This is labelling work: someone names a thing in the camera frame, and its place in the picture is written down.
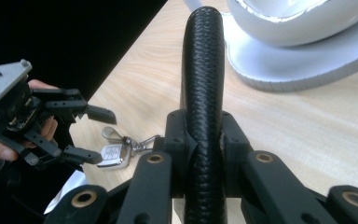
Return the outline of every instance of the dark floor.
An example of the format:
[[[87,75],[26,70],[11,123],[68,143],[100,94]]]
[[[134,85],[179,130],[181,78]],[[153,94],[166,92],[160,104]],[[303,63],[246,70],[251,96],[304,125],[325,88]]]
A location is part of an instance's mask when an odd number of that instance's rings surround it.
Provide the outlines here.
[[[33,65],[30,78],[80,89],[89,99],[165,2],[0,1],[0,64],[26,59]],[[67,130],[61,125],[55,135],[61,147],[71,143]],[[65,165],[37,172],[21,161],[16,163],[21,170],[16,201],[20,199],[36,213],[73,172]],[[26,218],[23,223],[34,221]]]

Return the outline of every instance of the light wood surface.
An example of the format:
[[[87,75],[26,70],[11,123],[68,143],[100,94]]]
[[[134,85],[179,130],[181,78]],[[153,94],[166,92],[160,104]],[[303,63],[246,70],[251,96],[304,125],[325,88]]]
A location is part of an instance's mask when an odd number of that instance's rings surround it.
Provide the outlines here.
[[[204,5],[228,12],[225,1]],[[90,103],[113,110],[121,134],[143,141],[165,133],[179,108],[182,44],[190,11],[168,0]],[[254,149],[278,155],[308,188],[323,195],[336,185],[358,187],[358,73],[306,91],[269,93],[245,85],[226,62],[223,108]],[[83,118],[71,127],[75,145],[101,151],[106,124]],[[139,156],[121,170],[84,165],[88,181],[110,190],[132,177]],[[228,200],[228,222],[243,223],[239,199]]]

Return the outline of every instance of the human hand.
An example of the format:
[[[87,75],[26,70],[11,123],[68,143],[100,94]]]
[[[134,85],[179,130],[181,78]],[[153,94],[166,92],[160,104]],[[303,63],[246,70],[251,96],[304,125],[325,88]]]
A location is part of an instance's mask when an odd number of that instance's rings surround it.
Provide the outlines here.
[[[28,84],[31,89],[57,89],[54,86],[50,86],[36,79],[29,81]],[[57,129],[57,126],[57,120],[54,118],[47,119],[41,130],[42,137],[50,141]],[[34,144],[31,142],[23,142],[21,144],[25,147],[34,147]],[[0,143],[0,160],[14,161],[18,157],[19,155],[16,151]]]

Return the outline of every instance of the keychain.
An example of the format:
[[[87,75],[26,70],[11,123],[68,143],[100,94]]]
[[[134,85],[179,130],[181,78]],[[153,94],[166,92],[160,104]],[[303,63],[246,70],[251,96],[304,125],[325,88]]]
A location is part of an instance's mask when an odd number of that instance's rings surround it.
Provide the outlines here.
[[[109,141],[109,145],[103,147],[101,151],[103,161],[98,163],[97,167],[109,167],[114,169],[124,168],[130,164],[131,157],[141,152],[152,150],[152,148],[148,148],[147,145],[152,143],[156,137],[159,137],[159,135],[155,135],[141,143],[137,143],[128,136],[122,137],[111,127],[104,127],[102,135]]]

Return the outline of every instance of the black braided leather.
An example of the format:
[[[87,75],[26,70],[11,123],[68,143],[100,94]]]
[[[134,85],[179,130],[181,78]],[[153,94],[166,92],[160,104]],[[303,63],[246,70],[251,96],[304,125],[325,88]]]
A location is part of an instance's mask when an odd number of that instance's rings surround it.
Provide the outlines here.
[[[182,64],[187,132],[198,143],[186,178],[185,223],[227,223],[220,149],[225,45],[220,13],[195,10],[188,19]]]

